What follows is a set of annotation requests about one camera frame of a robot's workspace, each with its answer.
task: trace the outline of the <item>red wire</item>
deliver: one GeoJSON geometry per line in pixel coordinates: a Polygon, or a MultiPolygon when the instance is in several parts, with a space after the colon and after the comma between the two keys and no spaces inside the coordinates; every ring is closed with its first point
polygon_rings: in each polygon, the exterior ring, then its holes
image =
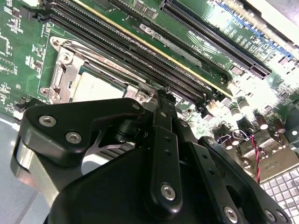
{"type": "Polygon", "coordinates": [[[260,168],[260,159],[259,159],[259,147],[255,141],[255,137],[254,135],[250,136],[251,139],[251,143],[253,148],[255,149],[255,153],[256,153],[256,182],[258,184],[260,184],[260,174],[261,174],[261,168],[260,168]]]}

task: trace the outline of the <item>gold contact strip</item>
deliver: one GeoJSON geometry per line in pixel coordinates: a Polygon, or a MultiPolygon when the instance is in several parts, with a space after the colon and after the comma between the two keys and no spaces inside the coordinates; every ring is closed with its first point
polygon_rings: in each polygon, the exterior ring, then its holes
{"type": "Polygon", "coordinates": [[[106,22],[112,24],[113,26],[117,27],[118,29],[122,30],[124,33],[130,35],[131,37],[137,39],[138,41],[140,41],[141,43],[145,44],[146,46],[148,46],[149,48],[151,48],[152,50],[158,52],[159,54],[163,55],[164,57],[168,58],[170,61],[174,62],[175,64],[177,64],[178,66],[182,67],[183,69],[187,70],[188,72],[192,73],[194,76],[198,77],[200,80],[202,80],[203,82],[205,82],[206,84],[214,87],[215,89],[219,90],[221,93],[223,93],[224,95],[226,95],[229,98],[233,98],[232,95],[230,95],[229,93],[225,92],[224,90],[220,89],[219,87],[217,87],[216,85],[214,85],[213,83],[211,83],[210,81],[206,80],[205,78],[201,77],[199,74],[195,73],[194,71],[192,71],[191,69],[187,68],[186,66],[184,66],[183,64],[181,64],[180,62],[174,60],[172,57],[170,57],[169,55],[165,54],[164,52],[160,51],[159,49],[155,48],[154,46],[150,45],[149,43],[147,43],[146,41],[144,41],[143,39],[141,39],[140,37],[136,36],[135,34],[132,34],[130,31],[124,29],[123,27],[121,27],[120,25],[118,25],[117,23],[113,22],[112,20],[110,20],[109,18],[107,18],[106,16],[102,15],[101,13],[95,11],[93,8],[89,7],[88,5],[84,4],[83,2],[79,1],[79,0],[72,0],[73,2],[77,3],[78,5],[80,5],[81,7],[85,8],[86,10],[94,13],[95,15],[97,15],[98,17],[100,17],[101,19],[105,20],[106,22]]]}

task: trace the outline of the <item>capacitor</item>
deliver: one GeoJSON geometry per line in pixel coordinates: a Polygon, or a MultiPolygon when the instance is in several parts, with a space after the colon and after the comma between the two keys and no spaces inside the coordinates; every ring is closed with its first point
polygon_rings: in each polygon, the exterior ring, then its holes
{"type": "Polygon", "coordinates": [[[241,120],[243,118],[243,115],[241,114],[241,111],[237,107],[232,108],[230,110],[230,112],[232,113],[232,116],[236,121],[241,120]]]}
{"type": "Polygon", "coordinates": [[[243,114],[248,114],[251,111],[249,103],[247,102],[247,100],[240,101],[238,105],[239,105],[240,111],[243,114]]]}
{"type": "Polygon", "coordinates": [[[261,130],[266,130],[269,127],[269,125],[267,124],[267,121],[265,120],[265,117],[263,115],[257,115],[256,121],[261,130]]]}
{"type": "Polygon", "coordinates": [[[281,120],[280,119],[276,119],[273,121],[273,125],[275,127],[275,130],[278,132],[278,133],[285,133],[286,132],[286,129],[285,129],[285,126],[282,124],[281,120]]]}
{"type": "Polygon", "coordinates": [[[237,146],[237,145],[239,145],[239,141],[238,141],[238,139],[235,139],[234,137],[231,137],[230,140],[231,140],[233,146],[237,146]]]}
{"type": "Polygon", "coordinates": [[[232,143],[232,140],[231,139],[227,139],[225,142],[224,142],[224,146],[225,146],[225,149],[226,150],[230,150],[233,148],[233,143],[232,143]]]}

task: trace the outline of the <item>black robotic arm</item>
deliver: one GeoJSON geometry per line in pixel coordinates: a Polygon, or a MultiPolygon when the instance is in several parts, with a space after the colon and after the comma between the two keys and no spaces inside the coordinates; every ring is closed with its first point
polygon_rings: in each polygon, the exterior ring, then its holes
{"type": "Polygon", "coordinates": [[[195,139],[175,99],[144,109],[129,98],[26,110],[14,175],[44,194],[48,224],[282,224],[282,208],[217,144],[195,139]],[[135,148],[82,175],[83,158],[124,142],[135,148]]]}

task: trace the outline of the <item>motherboard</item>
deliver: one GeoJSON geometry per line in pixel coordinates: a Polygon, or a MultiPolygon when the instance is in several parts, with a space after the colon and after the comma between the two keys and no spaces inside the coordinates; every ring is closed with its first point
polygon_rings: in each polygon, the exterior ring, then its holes
{"type": "Polygon", "coordinates": [[[244,166],[252,133],[262,159],[288,145],[299,48],[241,2],[4,0],[0,9],[2,113],[21,120],[33,99],[143,104],[164,89],[197,138],[237,147],[244,166]]]}

